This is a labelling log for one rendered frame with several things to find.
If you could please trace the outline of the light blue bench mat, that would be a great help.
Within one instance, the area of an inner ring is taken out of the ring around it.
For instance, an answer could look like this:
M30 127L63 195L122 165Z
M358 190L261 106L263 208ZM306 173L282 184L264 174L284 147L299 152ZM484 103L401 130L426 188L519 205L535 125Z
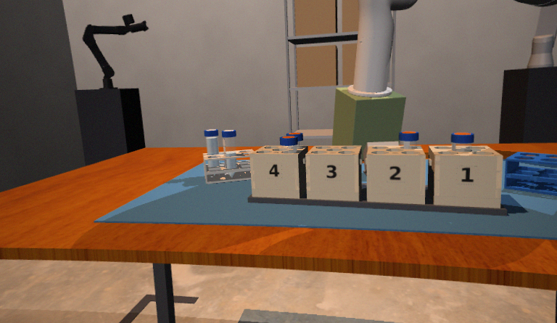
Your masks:
M500 216L417 210L249 203L251 180L206 184L204 163L94 223L356 229L557 240L557 196L504 189Z

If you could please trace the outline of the conical tube with pink liquid and blue cap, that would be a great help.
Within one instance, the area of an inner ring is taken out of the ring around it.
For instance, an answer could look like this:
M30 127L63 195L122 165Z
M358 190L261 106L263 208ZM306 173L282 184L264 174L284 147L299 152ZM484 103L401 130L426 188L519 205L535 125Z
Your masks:
M452 151L471 152L474 134L472 133L452 133Z

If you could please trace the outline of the blue tube rack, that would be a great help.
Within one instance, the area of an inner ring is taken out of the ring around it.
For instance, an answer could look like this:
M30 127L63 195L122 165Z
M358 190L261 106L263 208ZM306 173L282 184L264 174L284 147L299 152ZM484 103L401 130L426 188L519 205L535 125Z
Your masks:
M519 158L526 158L531 160L523 160ZM504 189L514 189L524 192L534 192L544 195L557 196L557 170L519 166L519 162L557 165L557 162L548 162L544 160L557 161L557 155L532 152L517 152L512 156L506 158Z

